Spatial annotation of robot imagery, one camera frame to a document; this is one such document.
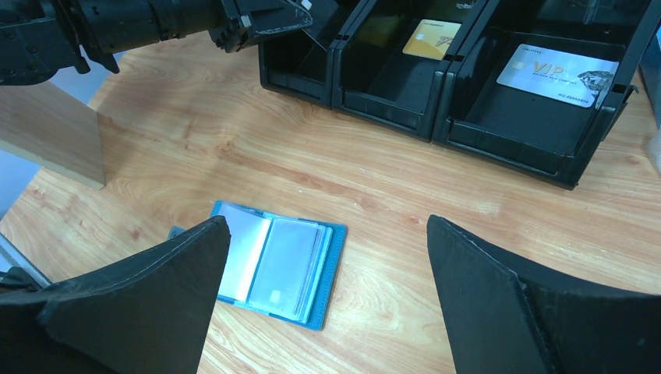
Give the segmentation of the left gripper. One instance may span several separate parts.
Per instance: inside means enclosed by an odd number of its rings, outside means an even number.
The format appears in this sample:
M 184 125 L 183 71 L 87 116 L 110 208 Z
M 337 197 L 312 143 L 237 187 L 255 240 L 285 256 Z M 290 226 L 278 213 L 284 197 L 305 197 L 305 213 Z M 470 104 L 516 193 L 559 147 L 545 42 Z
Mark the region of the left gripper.
M 313 24 L 301 1 L 151 1 L 150 12 L 150 43 L 207 31 L 226 52 L 245 48 L 248 38 L 274 37 Z

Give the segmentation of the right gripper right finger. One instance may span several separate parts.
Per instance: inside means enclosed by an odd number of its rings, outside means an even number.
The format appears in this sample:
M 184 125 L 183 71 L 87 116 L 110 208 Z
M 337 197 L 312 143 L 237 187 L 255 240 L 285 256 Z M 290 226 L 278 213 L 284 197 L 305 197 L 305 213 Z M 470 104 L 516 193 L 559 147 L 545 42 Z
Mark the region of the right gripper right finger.
M 426 231 L 457 372 L 659 372 L 658 295 L 562 273 L 436 215 Z

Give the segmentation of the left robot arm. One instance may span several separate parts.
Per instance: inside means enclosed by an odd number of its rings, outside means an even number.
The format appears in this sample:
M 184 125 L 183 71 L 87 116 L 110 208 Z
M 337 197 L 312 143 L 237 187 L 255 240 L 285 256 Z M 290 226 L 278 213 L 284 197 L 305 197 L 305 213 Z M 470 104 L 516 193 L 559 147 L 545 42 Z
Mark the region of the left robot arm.
M 234 53 L 311 26 L 300 1 L 32 0 L 1 3 L 1 84 L 43 83 L 59 70 L 118 73 L 114 55 L 206 31 Z

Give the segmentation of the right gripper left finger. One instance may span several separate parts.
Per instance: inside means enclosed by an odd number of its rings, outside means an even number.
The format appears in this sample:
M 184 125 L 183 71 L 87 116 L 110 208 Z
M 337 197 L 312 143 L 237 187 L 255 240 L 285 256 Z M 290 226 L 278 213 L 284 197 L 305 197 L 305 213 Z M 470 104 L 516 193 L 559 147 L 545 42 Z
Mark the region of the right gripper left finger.
M 110 265 L 52 283 L 1 253 L 4 373 L 194 373 L 230 232 L 221 216 Z

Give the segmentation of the teal leather card holder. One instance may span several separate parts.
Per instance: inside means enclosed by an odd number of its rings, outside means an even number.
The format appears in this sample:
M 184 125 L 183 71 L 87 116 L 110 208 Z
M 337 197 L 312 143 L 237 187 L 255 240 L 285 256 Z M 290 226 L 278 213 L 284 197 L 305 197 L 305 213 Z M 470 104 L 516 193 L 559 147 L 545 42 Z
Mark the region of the teal leather card holder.
M 343 224 L 218 200 L 230 248 L 217 300 L 321 330 L 347 235 Z

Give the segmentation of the dark credit card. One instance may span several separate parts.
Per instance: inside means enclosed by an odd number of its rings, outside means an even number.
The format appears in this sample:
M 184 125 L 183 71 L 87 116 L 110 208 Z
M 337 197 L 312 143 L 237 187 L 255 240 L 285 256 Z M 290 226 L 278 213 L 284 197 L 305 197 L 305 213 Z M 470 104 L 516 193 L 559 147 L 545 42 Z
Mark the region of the dark credit card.
M 326 23 L 314 23 L 312 26 L 305 28 L 303 31 L 324 51 L 328 50 L 334 38 L 334 31 Z

